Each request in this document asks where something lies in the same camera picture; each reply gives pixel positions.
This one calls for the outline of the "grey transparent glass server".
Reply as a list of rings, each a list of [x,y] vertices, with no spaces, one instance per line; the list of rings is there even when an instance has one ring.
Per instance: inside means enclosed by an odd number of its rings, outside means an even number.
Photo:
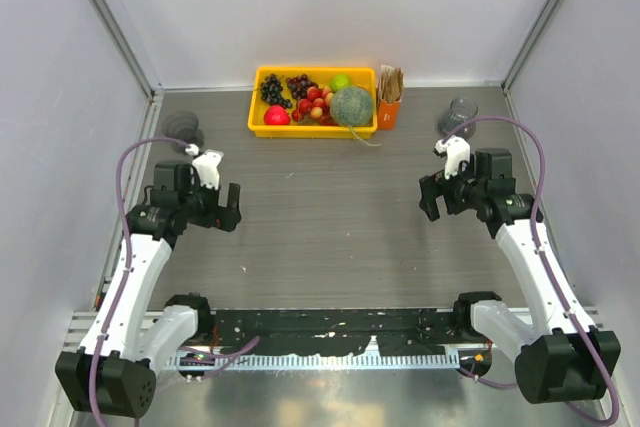
[[[448,135],[455,127],[475,118],[478,105],[465,96],[454,98],[445,111],[440,115],[437,127],[442,136]]]

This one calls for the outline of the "grey transparent coffee dripper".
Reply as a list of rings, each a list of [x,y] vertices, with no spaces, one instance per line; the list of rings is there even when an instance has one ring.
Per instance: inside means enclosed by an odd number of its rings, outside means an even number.
[[[179,111],[168,115],[162,122],[161,130],[165,137],[198,147],[204,145],[204,133],[200,129],[199,118],[193,112]]]

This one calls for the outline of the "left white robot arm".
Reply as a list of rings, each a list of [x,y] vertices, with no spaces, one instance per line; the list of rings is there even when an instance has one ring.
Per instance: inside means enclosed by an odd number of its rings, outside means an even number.
[[[214,330],[206,298],[175,295],[159,320],[142,328],[155,284],[179,236],[190,225],[235,230],[241,220],[240,187],[220,204],[222,153],[208,150],[190,162],[163,161],[142,203],[126,215],[111,285],[88,332],[73,352],[59,355],[55,373],[74,410],[142,418],[157,379],[178,348],[206,343]]]

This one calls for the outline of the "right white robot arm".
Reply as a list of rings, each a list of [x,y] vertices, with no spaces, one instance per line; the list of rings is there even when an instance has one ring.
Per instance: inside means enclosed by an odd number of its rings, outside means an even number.
[[[454,333],[496,344],[513,362],[516,384],[532,404],[601,399],[603,376],[613,372],[620,343],[596,326],[571,290],[533,196],[516,190],[511,153],[472,152],[458,137],[438,141],[435,152],[445,163],[420,179],[421,210],[438,220],[442,199],[450,215],[473,211],[509,261],[531,317],[522,321],[493,292],[465,293],[454,305]]]

